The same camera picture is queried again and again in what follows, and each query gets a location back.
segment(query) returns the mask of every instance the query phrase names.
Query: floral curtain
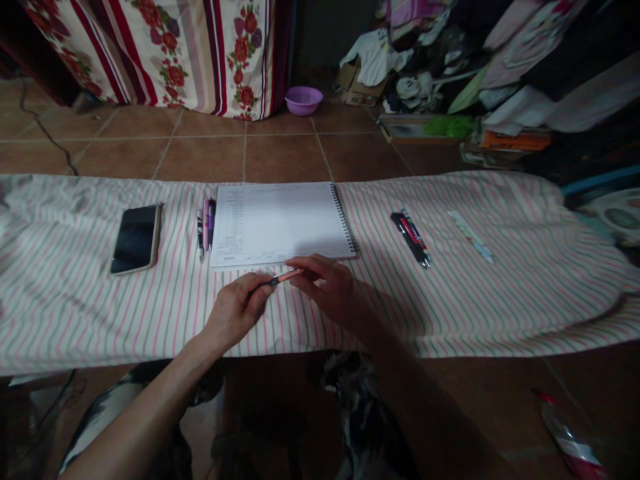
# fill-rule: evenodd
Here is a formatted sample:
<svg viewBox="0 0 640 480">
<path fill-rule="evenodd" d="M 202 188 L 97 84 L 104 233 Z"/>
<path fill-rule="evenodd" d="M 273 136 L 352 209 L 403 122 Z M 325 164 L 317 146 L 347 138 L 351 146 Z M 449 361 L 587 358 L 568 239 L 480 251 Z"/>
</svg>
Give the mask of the floral curtain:
<svg viewBox="0 0 640 480">
<path fill-rule="evenodd" d="M 22 0 L 100 100 L 264 119 L 283 102 L 291 0 Z"/>
</svg>

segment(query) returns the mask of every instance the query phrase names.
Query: phone screen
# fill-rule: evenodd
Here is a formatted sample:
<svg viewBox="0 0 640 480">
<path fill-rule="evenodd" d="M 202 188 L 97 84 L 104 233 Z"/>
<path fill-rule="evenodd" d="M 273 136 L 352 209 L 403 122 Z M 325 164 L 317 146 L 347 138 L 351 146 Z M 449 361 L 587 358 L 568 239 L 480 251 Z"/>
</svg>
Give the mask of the phone screen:
<svg viewBox="0 0 640 480">
<path fill-rule="evenodd" d="M 126 210 L 115 244 L 111 273 L 123 273 L 151 263 L 157 205 Z"/>
</svg>

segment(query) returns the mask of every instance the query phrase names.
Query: left hand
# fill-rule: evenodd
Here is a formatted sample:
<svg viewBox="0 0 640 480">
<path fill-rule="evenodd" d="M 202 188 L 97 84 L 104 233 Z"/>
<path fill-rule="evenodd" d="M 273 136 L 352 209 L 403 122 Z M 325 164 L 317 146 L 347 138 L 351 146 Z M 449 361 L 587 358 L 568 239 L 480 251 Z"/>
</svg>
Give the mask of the left hand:
<svg viewBox="0 0 640 480">
<path fill-rule="evenodd" d="M 249 293 L 272 278 L 272 275 L 247 273 L 220 290 L 209 320 L 198 335 L 208 348 L 221 349 L 222 354 L 248 334 L 264 313 L 273 287 L 263 285 L 251 296 Z"/>
</svg>

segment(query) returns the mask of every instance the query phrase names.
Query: smartphone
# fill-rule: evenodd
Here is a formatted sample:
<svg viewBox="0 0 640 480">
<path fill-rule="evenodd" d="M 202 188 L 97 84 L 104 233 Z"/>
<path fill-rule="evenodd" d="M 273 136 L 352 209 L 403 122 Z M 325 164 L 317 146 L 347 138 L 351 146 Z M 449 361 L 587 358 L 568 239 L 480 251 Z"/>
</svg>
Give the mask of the smartphone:
<svg viewBox="0 0 640 480">
<path fill-rule="evenodd" d="M 126 210 L 111 258 L 112 275 L 150 269 L 158 256 L 162 205 Z"/>
</svg>

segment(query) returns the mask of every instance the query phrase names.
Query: purple bowl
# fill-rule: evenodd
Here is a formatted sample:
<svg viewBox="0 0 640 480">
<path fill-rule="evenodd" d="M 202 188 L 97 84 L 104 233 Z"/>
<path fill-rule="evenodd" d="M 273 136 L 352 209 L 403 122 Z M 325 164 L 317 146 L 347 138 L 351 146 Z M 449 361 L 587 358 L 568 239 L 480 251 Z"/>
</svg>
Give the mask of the purple bowl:
<svg viewBox="0 0 640 480">
<path fill-rule="evenodd" d="M 315 112 L 322 98 L 320 90 L 311 87 L 291 87 L 285 95 L 287 108 L 298 117 L 308 117 Z"/>
</svg>

